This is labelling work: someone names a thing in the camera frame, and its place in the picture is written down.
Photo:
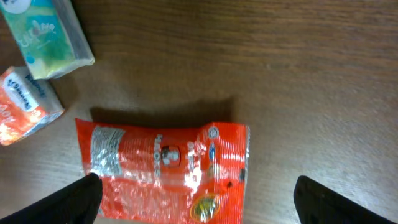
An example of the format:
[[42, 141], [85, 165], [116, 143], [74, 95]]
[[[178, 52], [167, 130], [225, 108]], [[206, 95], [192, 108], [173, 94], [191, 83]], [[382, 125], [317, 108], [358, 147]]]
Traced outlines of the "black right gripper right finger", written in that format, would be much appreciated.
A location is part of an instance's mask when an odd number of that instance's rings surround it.
[[304, 175], [295, 184], [294, 204], [301, 224], [395, 224]]

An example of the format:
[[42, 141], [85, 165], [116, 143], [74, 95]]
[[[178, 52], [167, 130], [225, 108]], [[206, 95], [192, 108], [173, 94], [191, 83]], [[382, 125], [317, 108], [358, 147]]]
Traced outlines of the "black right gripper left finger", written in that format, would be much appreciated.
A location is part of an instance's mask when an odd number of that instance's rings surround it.
[[1, 224], [93, 224], [103, 196], [98, 175], [90, 173], [48, 197], [1, 219]]

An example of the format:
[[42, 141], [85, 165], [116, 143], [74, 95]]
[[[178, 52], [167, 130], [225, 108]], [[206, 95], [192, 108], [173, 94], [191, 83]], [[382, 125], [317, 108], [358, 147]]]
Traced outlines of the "orange small box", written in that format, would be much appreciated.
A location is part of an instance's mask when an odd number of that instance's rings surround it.
[[1, 145], [26, 138], [63, 112], [50, 82], [34, 79], [27, 67], [9, 67], [1, 75]]

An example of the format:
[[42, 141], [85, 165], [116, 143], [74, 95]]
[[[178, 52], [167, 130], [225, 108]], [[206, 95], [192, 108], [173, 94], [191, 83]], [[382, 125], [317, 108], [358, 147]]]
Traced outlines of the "red snack bag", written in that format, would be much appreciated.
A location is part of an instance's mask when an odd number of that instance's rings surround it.
[[242, 223], [250, 130], [212, 122], [159, 129], [75, 121], [83, 170], [103, 183], [99, 216]]

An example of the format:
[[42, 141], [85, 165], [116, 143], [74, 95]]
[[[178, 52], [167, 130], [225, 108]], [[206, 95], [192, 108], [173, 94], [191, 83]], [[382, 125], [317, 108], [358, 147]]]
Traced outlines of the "green small box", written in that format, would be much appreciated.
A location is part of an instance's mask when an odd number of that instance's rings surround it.
[[94, 64], [70, 0], [1, 0], [1, 12], [36, 80]]

